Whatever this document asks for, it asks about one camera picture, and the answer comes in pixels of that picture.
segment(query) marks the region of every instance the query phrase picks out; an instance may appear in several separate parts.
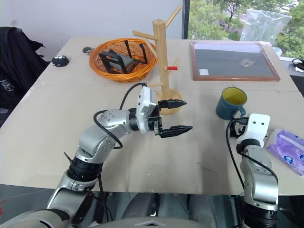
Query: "green foliage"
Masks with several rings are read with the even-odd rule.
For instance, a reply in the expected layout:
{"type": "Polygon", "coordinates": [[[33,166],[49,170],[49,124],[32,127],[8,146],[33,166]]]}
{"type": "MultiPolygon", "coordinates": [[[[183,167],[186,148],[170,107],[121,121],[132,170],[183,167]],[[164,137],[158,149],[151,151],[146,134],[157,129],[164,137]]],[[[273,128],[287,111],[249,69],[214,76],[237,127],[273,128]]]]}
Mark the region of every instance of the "green foliage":
{"type": "Polygon", "coordinates": [[[304,58],[304,2],[290,10],[292,16],[287,32],[280,33],[276,45],[283,51],[284,57],[304,58]]]}
{"type": "Polygon", "coordinates": [[[241,35],[236,32],[230,33],[229,39],[239,41],[241,39],[241,35]]]}
{"type": "Polygon", "coordinates": [[[294,30],[304,26],[304,2],[302,1],[297,7],[291,8],[289,15],[292,16],[288,26],[289,29],[294,30]]]}
{"type": "Polygon", "coordinates": [[[304,58],[304,27],[289,34],[280,33],[276,45],[282,49],[284,57],[304,58]]]}
{"type": "Polygon", "coordinates": [[[190,2],[188,39],[223,39],[228,33],[219,25],[224,14],[219,5],[204,0],[190,2]]]}
{"type": "Polygon", "coordinates": [[[254,0],[251,5],[257,10],[279,12],[278,7],[288,4],[289,0],[254,0]]]}
{"type": "Polygon", "coordinates": [[[234,15],[244,12],[251,5],[251,0],[214,0],[213,2],[230,13],[229,21],[234,15]]]}
{"type": "MultiPolygon", "coordinates": [[[[228,23],[229,17],[225,17],[225,21],[228,23]]],[[[230,26],[242,28],[244,26],[244,23],[238,18],[232,18],[230,22],[230,26]]]]}

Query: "wooden frame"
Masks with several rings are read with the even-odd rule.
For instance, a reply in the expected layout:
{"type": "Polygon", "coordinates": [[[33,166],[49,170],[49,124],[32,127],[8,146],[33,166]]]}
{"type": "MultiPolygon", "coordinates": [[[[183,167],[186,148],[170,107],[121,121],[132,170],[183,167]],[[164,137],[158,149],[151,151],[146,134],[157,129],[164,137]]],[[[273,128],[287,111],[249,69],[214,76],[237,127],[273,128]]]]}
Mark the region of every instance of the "wooden frame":
{"type": "Polygon", "coordinates": [[[191,42],[191,58],[192,58],[192,73],[193,73],[193,80],[195,81],[279,81],[280,77],[275,70],[271,59],[269,58],[267,52],[264,50],[264,45],[262,45],[260,42],[255,41],[218,41],[218,40],[206,40],[206,41],[193,41],[191,42]],[[248,76],[223,76],[223,75],[207,75],[207,76],[201,76],[198,75],[197,72],[197,64],[196,64],[196,56],[195,56],[195,44],[196,43],[204,43],[204,44],[256,44],[260,47],[261,53],[263,54],[266,62],[268,63],[268,66],[274,76],[256,76],[256,77],[248,77],[248,76]]]}

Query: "black backpack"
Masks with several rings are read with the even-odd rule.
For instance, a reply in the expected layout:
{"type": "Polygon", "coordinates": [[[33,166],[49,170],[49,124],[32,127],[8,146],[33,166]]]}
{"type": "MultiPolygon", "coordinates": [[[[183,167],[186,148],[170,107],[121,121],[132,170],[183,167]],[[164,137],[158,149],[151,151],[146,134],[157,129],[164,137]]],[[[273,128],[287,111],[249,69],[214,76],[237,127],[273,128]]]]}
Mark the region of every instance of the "black backpack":
{"type": "Polygon", "coordinates": [[[21,29],[0,27],[0,107],[11,112],[48,66],[36,53],[40,47],[21,29]]]}

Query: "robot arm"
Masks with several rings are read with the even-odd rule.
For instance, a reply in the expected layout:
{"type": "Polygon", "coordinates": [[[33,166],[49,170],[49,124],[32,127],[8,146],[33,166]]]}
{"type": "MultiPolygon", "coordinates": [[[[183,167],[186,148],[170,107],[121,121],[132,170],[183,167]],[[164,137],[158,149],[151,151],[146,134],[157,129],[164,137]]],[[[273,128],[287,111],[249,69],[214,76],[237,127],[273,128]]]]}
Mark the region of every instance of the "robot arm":
{"type": "Polygon", "coordinates": [[[243,156],[240,167],[245,178],[245,220],[243,226],[275,228],[278,181],[273,171],[269,171],[272,166],[271,161],[263,148],[270,117],[262,114],[251,114],[245,121],[246,131],[237,139],[237,152],[243,156]]]}
{"type": "Polygon", "coordinates": [[[91,207],[94,194],[91,189],[97,182],[103,163],[119,138],[134,131],[153,131],[161,138],[177,136],[192,129],[191,126],[175,126],[162,129],[161,108],[176,108],[186,103],[181,100],[159,101],[156,93],[143,86],[137,99],[137,107],[130,110],[107,110],[96,115],[96,124],[83,132],[79,148],[69,169],[51,196],[47,209],[36,211],[11,228],[66,228],[80,224],[91,207]]]}

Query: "table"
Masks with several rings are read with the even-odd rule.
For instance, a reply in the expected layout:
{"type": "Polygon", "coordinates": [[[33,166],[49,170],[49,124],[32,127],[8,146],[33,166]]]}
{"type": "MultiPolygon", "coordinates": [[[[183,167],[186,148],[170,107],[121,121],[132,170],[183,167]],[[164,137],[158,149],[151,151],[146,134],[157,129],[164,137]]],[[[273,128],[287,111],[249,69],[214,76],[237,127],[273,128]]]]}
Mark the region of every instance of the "table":
{"type": "MultiPolygon", "coordinates": [[[[96,47],[110,38],[72,38],[59,54],[66,67],[48,66],[0,128],[0,183],[55,188],[75,155],[78,137],[93,125],[96,111],[118,108],[131,84],[119,84],[95,74],[88,64],[85,46],[96,47]]],[[[304,99],[284,65],[278,65],[279,82],[192,81],[190,40],[168,40],[168,60],[180,59],[180,70],[171,74],[187,105],[163,117],[163,127],[193,125],[188,133],[161,139],[153,133],[122,138],[123,149],[113,150],[102,178],[105,191],[240,194],[241,185],[225,141],[227,121],[215,107],[222,89],[243,89],[248,113],[271,116],[269,132],[284,128],[304,137],[304,99]]],[[[159,82],[158,70],[143,80],[159,82]]],[[[129,94],[124,108],[136,106],[140,88],[129,94]]],[[[235,140],[231,147],[237,164],[235,140]]],[[[302,195],[304,180],[268,153],[279,178],[280,195],[302,195]]]]}

